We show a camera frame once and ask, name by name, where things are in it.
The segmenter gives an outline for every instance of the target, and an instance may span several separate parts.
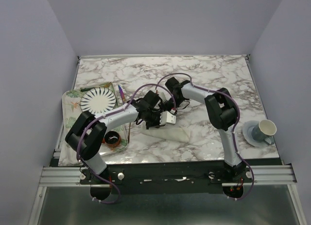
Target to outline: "white cloth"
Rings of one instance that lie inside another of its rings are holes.
[[[165,125],[164,127],[149,129],[146,129],[146,126],[144,125],[141,129],[141,133],[155,138],[179,141],[184,143],[187,143],[190,140],[189,130],[173,125]]]

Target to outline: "tray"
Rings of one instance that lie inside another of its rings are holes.
[[[112,90],[112,92],[115,94],[115,96],[117,98],[117,101],[116,101],[114,108],[117,108],[120,106],[120,102],[119,102],[120,101],[120,94],[117,90],[115,90],[113,83],[105,82],[105,83],[100,83],[100,84],[96,84],[96,85],[91,85],[91,86],[88,86],[87,88],[93,88],[93,87],[105,87],[105,88],[109,88],[110,90]],[[67,91],[62,96],[63,121],[64,121],[64,132],[65,132],[64,134],[65,134],[65,136],[68,133],[68,131],[71,129],[71,127],[73,126],[73,124],[75,123],[75,121],[77,120],[77,118],[79,117],[79,115],[82,112],[82,110],[80,108],[80,100],[86,92],[87,91],[85,91],[85,88],[78,88],[75,90]],[[110,155],[110,154],[113,154],[116,152],[123,151],[123,150],[125,150],[125,148],[128,144],[127,134],[126,134],[126,130],[125,130],[124,125],[121,125],[121,126],[115,128],[113,130],[120,134],[121,144],[114,149],[110,149],[105,144],[102,144],[100,147],[100,150],[99,150],[99,153],[101,156],[106,156],[106,155]],[[62,149],[63,148],[70,148],[71,149],[71,147],[65,141],[61,142],[61,148]]]

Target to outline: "striped plate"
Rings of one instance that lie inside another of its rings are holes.
[[[110,111],[116,104],[116,96],[112,90],[105,87],[96,87],[84,94],[80,106],[82,111],[92,114]]]

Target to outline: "small bowl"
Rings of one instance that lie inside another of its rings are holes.
[[[116,131],[109,131],[106,133],[103,143],[111,149],[116,148],[121,143],[121,136]]]

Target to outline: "marble surface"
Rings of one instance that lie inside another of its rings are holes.
[[[275,145],[256,148],[242,135],[242,126],[249,120],[265,119],[246,61],[241,55],[226,56],[161,56],[106,59],[81,59],[75,88],[111,81],[121,85],[128,99],[141,85],[157,83],[169,73],[185,72],[193,83],[210,89],[226,87],[238,103],[241,121],[237,126],[239,150],[248,158],[278,157]],[[176,76],[181,81],[186,76]],[[141,90],[136,98],[150,90]],[[190,131],[189,143],[153,138],[140,133],[141,125],[131,126],[127,149],[103,159],[107,163],[155,163],[199,160],[221,160],[224,151],[218,131],[210,124],[206,107],[196,101],[180,110],[177,124]],[[60,166],[72,165],[68,151],[61,151]]]

